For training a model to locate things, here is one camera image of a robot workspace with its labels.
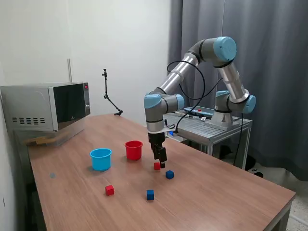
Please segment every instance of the floor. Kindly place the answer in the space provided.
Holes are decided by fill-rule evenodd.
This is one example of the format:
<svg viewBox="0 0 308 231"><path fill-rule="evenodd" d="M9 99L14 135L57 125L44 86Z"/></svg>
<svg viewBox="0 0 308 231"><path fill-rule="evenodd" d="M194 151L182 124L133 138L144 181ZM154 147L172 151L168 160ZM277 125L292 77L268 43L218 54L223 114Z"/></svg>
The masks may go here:
<svg viewBox="0 0 308 231"><path fill-rule="evenodd" d="M264 174L264 178L296 192L291 214L308 222L308 182L299 181L292 173L282 168L263 167L256 163L255 168ZM308 231L308 227L289 218L288 231Z"/></svg>

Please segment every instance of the red object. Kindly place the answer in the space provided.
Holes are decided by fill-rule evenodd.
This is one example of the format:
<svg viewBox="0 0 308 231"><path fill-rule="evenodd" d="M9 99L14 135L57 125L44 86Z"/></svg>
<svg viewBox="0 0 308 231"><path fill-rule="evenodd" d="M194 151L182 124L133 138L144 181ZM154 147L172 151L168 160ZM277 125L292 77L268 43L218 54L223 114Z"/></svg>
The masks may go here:
<svg viewBox="0 0 308 231"><path fill-rule="evenodd" d="M107 196L115 194L115 190L112 184L105 187L105 192Z"/></svg>
<svg viewBox="0 0 308 231"><path fill-rule="evenodd" d="M141 158L143 143L141 141L129 141L125 143L126 157L130 160L139 160Z"/></svg>
<svg viewBox="0 0 308 231"><path fill-rule="evenodd" d="M154 163L154 169L155 170L160 170L160 163L159 162L155 162Z"/></svg>

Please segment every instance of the microwave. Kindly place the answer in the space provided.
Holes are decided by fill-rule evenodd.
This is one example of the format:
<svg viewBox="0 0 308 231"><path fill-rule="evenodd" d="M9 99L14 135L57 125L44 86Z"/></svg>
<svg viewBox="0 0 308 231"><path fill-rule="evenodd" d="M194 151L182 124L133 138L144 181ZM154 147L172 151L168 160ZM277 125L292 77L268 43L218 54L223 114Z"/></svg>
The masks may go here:
<svg viewBox="0 0 308 231"><path fill-rule="evenodd" d="M60 131L90 114L86 82L1 86L0 90L5 121L13 130Z"/></svg>

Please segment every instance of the robotic arm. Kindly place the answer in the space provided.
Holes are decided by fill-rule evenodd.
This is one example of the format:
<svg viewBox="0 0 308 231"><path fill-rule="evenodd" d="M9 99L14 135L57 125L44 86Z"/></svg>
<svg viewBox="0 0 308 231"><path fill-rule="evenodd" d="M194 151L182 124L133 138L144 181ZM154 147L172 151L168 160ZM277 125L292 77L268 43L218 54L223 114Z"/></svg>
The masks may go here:
<svg viewBox="0 0 308 231"><path fill-rule="evenodd" d="M256 104L255 96L249 95L239 79L239 73L233 63L236 55L236 44L230 37L204 39L193 45L184 55L183 61L195 66L201 62L211 62L222 76L228 91L216 93L215 112L211 122L218 126L232 124L232 111L250 113ZM167 161L163 115L184 107L184 98L171 95L186 76L192 65L180 62L167 76L160 87L144 97L144 108L149 142L154 159L159 159L161 168Z"/></svg>

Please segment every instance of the red cup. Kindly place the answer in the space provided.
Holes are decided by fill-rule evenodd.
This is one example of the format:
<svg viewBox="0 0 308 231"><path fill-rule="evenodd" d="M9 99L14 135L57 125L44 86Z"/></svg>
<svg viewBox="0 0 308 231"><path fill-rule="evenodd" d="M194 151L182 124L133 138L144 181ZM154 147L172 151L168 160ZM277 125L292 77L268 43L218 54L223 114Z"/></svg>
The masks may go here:
<svg viewBox="0 0 308 231"><path fill-rule="evenodd" d="M125 143L126 157L130 160L139 160L143 143L141 141L129 141Z"/></svg>

